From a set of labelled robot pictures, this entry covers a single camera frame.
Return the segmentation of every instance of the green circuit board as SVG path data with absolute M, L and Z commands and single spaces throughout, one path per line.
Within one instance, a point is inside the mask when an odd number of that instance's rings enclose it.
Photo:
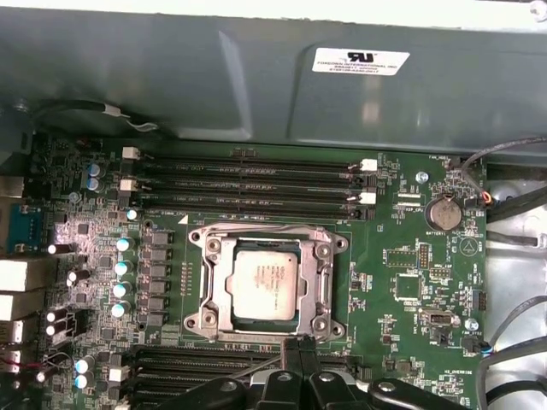
M 345 335 L 321 343 L 322 354 L 354 355 L 370 369 L 373 378 L 396 377 L 447 396 L 466 407 L 475 407 L 473 371 L 480 354 L 468 346 L 482 339 L 484 328 L 485 210 L 465 200 L 473 190 L 454 167 L 457 158 L 447 155 L 399 153 L 359 149 L 323 149 L 284 146 L 253 146 L 230 143 L 179 142 L 139 147 L 150 155 L 230 158 L 252 155 L 264 161 L 314 161 L 352 163 L 363 159 L 377 161 L 376 201 L 373 218 L 309 217 L 302 215 L 237 214 L 200 212 L 182 209 L 139 209 L 138 220 L 127 220 L 116 192 L 120 178 L 121 151 L 127 143 L 107 142 L 101 149 L 84 151 L 69 140 L 47 139 L 40 149 L 47 149 L 44 170 L 53 181 L 51 195 L 39 200 L 46 211 L 45 230 L 57 242 L 75 241 L 85 265 L 93 276 L 67 290 L 60 272 L 60 283 L 50 290 L 51 306 L 70 304 L 91 311 L 90 330 L 74 341 L 73 355 L 120 352 L 136 344 L 185 349 L 225 349 L 231 351 L 277 352 L 273 343 L 212 343 L 186 330 L 184 317 L 197 311 L 200 303 L 202 250 L 189 241 L 189 232 L 217 222 L 252 222 L 280 225 L 306 224 L 322 226 L 348 240 L 349 248 L 334 258 L 332 316 L 345 327 Z M 86 169 L 91 163 L 106 170 L 104 188 L 96 193 L 86 189 Z M 416 175 L 425 173 L 427 181 Z M 485 167 L 477 164 L 473 172 L 485 180 Z M 69 200 L 77 192 L 79 200 Z M 433 229 L 425 214 L 428 206 L 448 197 L 458 203 L 461 221 L 447 231 Z M 66 214 L 68 222 L 56 225 L 53 215 Z M 143 240 L 144 229 L 168 231 L 172 235 L 168 261 L 168 284 L 165 323 L 145 325 L 139 310 L 147 296 L 138 291 L 139 275 L 133 272 L 117 277 L 113 265 L 131 261 L 139 265 L 139 247 L 127 252 L 115 249 L 120 237 Z M 61 260 L 60 270 L 77 263 L 76 255 Z M 132 312 L 121 319 L 110 314 L 116 302 L 112 287 L 127 281 L 136 290 L 126 299 Z M 442 325 L 428 322 L 441 320 Z M 469 320 L 476 330 L 471 329 Z M 42 349 L 47 340 L 41 342 Z M 74 376 L 64 372 L 46 386 L 44 404 L 48 408 L 114 408 L 105 383 L 108 364 L 96 367 L 100 388 L 76 390 Z

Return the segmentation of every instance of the wire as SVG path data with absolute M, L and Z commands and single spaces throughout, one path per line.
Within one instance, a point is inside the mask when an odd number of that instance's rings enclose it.
M 486 393 L 486 400 L 488 401 L 488 406 L 490 406 L 494 401 L 510 395 L 511 393 L 517 393 L 519 391 L 538 391 L 543 393 L 547 397 L 547 386 L 544 381 L 540 380 L 518 380 L 516 382 L 508 382 L 505 384 L 500 384 L 494 389 Z
M 547 336 L 536 337 L 522 343 L 500 350 L 480 361 L 475 378 L 475 393 L 479 400 L 479 409 L 488 409 L 486 398 L 486 373 L 490 366 L 502 363 L 507 360 L 519 359 L 520 357 L 538 354 L 547 351 Z
M 516 246 L 538 246 L 536 237 L 519 237 L 516 235 L 505 235 L 503 233 L 486 231 L 486 240 L 492 242 L 506 243 L 507 245 Z
M 532 209 L 541 207 L 547 203 L 547 186 L 533 190 L 527 194 L 508 199 L 493 209 L 488 210 L 486 221 L 488 223 L 506 220 L 512 216 L 524 214 Z
M 67 360 L 70 360 L 70 361 L 71 361 L 70 365 L 68 365 L 68 366 L 60 366 L 60 365 L 58 365 L 58 364 L 53 363 L 52 361 L 50 361 L 51 359 L 53 359 L 54 357 L 57 357 L 57 356 L 65 356 L 65 358 L 66 358 Z M 64 352 L 57 352 L 57 353 L 55 353 L 55 354 L 52 354 L 51 356 L 47 356 L 47 357 L 45 358 L 45 360 L 42 361 L 42 365 L 51 365 L 51 366 L 53 366 L 53 367 L 57 367 L 58 369 L 67 370 L 67 369 L 71 369 L 71 368 L 74 367 L 74 359 L 73 359 L 69 354 L 66 354 L 66 353 L 64 353 Z
M 475 181 L 475 179 L 471 176 L 469 173 L 469 167 L 471 164 L 475 161 L 477 161 L 479 158 L 482 158 L 485 155 L 491 154 L 492 152 L 501 151 L 504 149 L 514 148 L 521 145 L 529 145 L 529 144 L 541 144 L 541 143 L 547 143 L 547 136 L 544 137 L 528 137 L 528 138 L 522 138 L 522 139 L 516 139 L 514 141 L 508 141 L 507 143 L 499 143 L 498 145 L 491 146 L 490 148 L 482 149 L 481 151 L 471 155 L 463 164 L 462 164 L 462 176 L 463 178 L 475 188 L 477 192 L 479 192 L 481 195 L 483 195 L 483 192 L 486 192 L 486 190 L 483 189 L 480 184 Z
M 243 376 L 247 376 L 248 374 L 251 374 L 252 372 L 256 372 L 257 370 L 270 366 L 273 363 L 277 363 L 280 360 L 281 360 L 281 356 L 275 356 L 272 359 L 268 359 L 266 361 L 263 361 L 262 363 L 258 363 L 257 365 L 248 367 L 245 370 L 242 370 L 241 372 L 233 373 L 226 377 L 227 378 L 242 378 Z
M 507 318 L 498 326 L 492 337 L 490 338 L 490 345 L 495 347 L 499 337 L 505 332 L 513 320 L 521 316 L 526 310 L 533 308 L 534 306 L 540 305 L 541 303 L 547 302 L 547 296 L 535 296 L 531 297 L 527 301 L 524 301 L 519 306 L 515 307 L 510 314 L 507 315 Z

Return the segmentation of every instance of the cpu socket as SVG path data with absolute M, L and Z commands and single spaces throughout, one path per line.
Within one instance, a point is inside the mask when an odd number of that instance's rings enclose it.
M 345 334 L 331 318 L 333 257 L 347 250 L 345 237 L 309 225 L 218 223 L 191 231 L 189 240 L 202 249 L 203 264 L 188 331 L 246 343 Z

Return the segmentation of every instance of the motherboard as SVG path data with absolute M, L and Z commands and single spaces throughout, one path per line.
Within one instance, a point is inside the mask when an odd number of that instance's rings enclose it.
M 153 408 L 310 335 L 324 368 L 400 378 L 474 408 L 485 209 L 460 165 L 392 151 L 35 138 L 6 247 L 56 261 L 35 286 L 42 407 Z M 484 183 L 484 164 L 472 172 Z

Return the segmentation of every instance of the white label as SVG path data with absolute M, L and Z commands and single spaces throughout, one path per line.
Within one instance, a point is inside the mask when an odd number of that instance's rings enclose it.
M 396 51 L 317 49 L 313 71 L 364 75 L 395 75 L 410 53 Z

